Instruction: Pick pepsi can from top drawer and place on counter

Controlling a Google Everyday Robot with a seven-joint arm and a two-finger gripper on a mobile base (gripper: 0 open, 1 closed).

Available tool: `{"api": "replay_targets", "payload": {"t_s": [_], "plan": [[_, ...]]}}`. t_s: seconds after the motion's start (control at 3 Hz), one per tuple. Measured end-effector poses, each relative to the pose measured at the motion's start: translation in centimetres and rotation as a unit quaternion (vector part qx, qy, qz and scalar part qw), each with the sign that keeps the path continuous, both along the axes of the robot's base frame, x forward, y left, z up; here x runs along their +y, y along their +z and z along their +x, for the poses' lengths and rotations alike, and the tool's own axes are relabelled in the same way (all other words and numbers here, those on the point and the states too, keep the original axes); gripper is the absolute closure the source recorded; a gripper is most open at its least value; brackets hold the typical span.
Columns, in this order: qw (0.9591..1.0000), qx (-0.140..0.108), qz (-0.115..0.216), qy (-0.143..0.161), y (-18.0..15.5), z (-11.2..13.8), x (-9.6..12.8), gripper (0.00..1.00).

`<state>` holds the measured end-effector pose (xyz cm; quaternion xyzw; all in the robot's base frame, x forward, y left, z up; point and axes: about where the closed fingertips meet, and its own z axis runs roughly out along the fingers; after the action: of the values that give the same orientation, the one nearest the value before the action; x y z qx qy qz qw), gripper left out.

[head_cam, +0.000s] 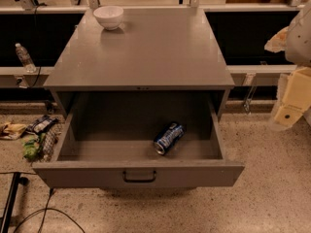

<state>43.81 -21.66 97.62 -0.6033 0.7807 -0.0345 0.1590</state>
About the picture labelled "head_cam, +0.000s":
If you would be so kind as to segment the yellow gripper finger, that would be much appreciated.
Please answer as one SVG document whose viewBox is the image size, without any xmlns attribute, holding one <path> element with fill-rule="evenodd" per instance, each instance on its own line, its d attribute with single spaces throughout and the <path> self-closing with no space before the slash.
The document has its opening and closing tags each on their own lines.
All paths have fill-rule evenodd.
<svg viewBox="0 0 311 233">
<path fill-rule="evenodd" d="M 311 107 L 311 68 L 298 68 L 289 75 L 282 74 L 277 99 L 273 120 L 282 127 L 292 127 Z"/>
<path fill-rule="evenodd" d="M 264 46 L 270 52 L 284 51 L 287 44 L 288 27 L 284 27 L 277 32 Z"/>
</svg>

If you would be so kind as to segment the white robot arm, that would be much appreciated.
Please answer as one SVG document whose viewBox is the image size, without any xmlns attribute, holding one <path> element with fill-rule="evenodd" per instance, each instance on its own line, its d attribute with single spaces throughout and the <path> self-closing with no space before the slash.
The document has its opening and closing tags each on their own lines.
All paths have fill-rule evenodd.
<svg viewBox="0 0 311 233">
<path fill-rule="evenodd" d="M 283 131 L 291 128 L 311 107 L 311 2 L 289 26 L 268 40 L 264 49 L 283 51 L 285 58 L 296 66 L 289 75 L 280 75 L 277 102 L 269 120 L 271 129 Z"/>
</svg>

